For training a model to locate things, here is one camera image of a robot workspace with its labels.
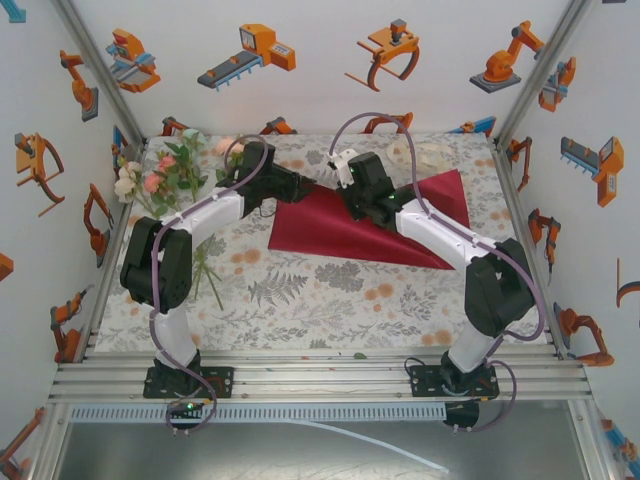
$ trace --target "artificial flower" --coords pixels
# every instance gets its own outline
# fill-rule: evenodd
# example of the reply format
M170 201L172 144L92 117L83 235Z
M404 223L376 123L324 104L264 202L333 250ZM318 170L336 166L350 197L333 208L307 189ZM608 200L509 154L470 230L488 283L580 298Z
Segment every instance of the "artificial flower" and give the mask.
M131 203L133 201L133 190L136 188L136 182L129 177L120 177L115 183L114 190L118 196L118 200L122 203Z
M214 155L224 155L224 153L229 149L229 145L234 142L234 139L231 137L221 138L215 147L213 147ZM242 153L244 150L244 145L241 143L236 143L231 149L231 153Z
M145 179L144 189L149 193L156 193L162 182L164 182L164 178L158 174L152 173Z
M142 171L142 165L138 162L127 162L118 171L120 178L130 178L136 180L137 175Z
M175 158L173 158L171 155L167 155L165 157L162 157L162 159L158 163L158 170L160 170L162 173L166 173L167 169L173 167L175 164Z

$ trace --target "floral tablecloth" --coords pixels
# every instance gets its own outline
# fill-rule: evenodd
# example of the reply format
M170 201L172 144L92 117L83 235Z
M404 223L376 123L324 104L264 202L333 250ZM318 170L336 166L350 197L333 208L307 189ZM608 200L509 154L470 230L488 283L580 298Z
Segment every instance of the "floral tablecloth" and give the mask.
M213 154L220 137L208 138L199 152L203 172L213 185L222 158ZM276 162L335 188L337 178L326 165L329 135L281 135L268 140L276 147ZM157 137L149 141L144 169L167 150ZM416 134L421 176L458 169L463 179L471 228L504 240L513 236L495 165L482 134ZM396 185L410 181L406 146L397 135L345 135L339 149L374 151ZM302 255L267 249L274 201L261 211L229 225L215 235L208 265L220 276L221 311L205 280L197 300L187 300L193 337L205 350L384 348L448 345L467 322L464 276L388 263ZM153 351L147 318L120 285L131 228L144 215L134 205L121 245L116 274L95 346L97 352ZM533 308L513 330L531 334L537 324ZM538 340L545 342L544 336Z

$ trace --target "white wallpaper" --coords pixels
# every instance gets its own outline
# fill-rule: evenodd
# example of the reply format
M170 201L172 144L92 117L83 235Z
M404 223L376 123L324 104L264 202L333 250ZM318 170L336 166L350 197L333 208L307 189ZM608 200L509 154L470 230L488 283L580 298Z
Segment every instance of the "white wallpaper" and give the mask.
M138 37L156 57L160 83L142 93L123 91L144 134L157 135L162 119L173 115L207 133L260 131L284 116L300 133L331 133L363 111L415 114L412 131L443 132L466 121L508 113L522 85L487 94L469 82L487 59L511 42L511 29L525 20L543 41L551 35L567 1L562 0L327 0L300 2L210 2L171 0L74 2L93 39L104 48L122 28ZM356 42L401 18L420 37L420 60L404 82L380 71L380 93L347 78L366 77L371 54ZM297 68L273 65L245 73L219 92L197 78L241 50L238 28L262 23L278 41L296 51ZM391 62L402 69L408 56ZM531 72L533 52L522 49L514 71ZM354 126L362 130L365 123Z
M78 50L49 2L21 0L26 23L10 24L0 9L0 253L14 262L14 272L0 282L0 446L9 441L45 402L55 373L56 345L49 328L52 306L60 306L89 283L99 285L102 270L89 244L82 217L89 182L102 192L118 219L113 194L111 139L117 123L104 95L97 118L83 123L71 92L72 78L60 65L61 49ZM78 71L88 86L96 82L85 66ZM21 187L16 173L14 135L39 133L57 150L64 173L51 190L65 200L38 218L50 202L31 181ZM49 154L48 174L55 171ZM95 208L92 219L101 230L107 221ZM69 322L78 328L88 319L97 289L85 297L83 310Z
M555 113L532 106L516 135L518 140L527 135L533 139L531 180L520 194L525 211L538 207L562 224L552 300L580 315L591 315L602 328L615 364L588 368L589 381L603 413L636 444L640 443L640 294L626 295L616 307L616 259L621 258L623 284L640 280L640 139L635 122L640 111L640 57L632 36L638 15L637 2L596 2L560 58L577 59L568 97ZM617 197L606 207L598 206L597 185L590 175L560 159L564 136L596 152L611 136L619 138L625 163L618 174ZM522 175L521 164L514 167L516 181ZM538 259L540 268L546 269L542 247ZM592 338L588 331L574 335L572 352L594 352Z

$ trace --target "white cable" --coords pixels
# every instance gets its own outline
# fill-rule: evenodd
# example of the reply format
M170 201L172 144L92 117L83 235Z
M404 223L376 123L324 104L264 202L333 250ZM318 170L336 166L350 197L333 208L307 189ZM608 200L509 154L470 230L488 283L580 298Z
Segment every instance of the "white cable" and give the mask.
M362 440L364 442L378 445L379 447L386 448L387 450L391 450L392 452L399 453L400 455L404 455L405 457L410 458L411 460L415 460L416 462L421 463L427 467L434 468L436 470L440 470L441 472L449 474L449 469L446 467L443 467L442 465L438 465L437 463L426 460L422 457L414 455L413 453L407 452L406 450L403 450L389 443L383 442L381 440L376 440L375 438L366 437L358 433L350 432L349 430L344 430L342 428L334 427L331 425L325 425L323 423L305 422L304 420L283 420L282 423L292 423L294 425L302 425L305 427L320 428L323 430L329 430L330 432L339 433L341 435L346 435L348 437L357 438L358 440Z

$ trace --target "red napkin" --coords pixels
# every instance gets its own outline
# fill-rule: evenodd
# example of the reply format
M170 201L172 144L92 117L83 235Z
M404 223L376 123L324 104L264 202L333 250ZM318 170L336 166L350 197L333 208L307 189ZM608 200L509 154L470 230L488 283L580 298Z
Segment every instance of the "red napkin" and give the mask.
M469 226L460 173L457 170L418 183L422 196L445 215ZM288 252L399 263L451 270L430 250L366 218L354 221L333 190L313 185L300 203L278 202L269 248Z

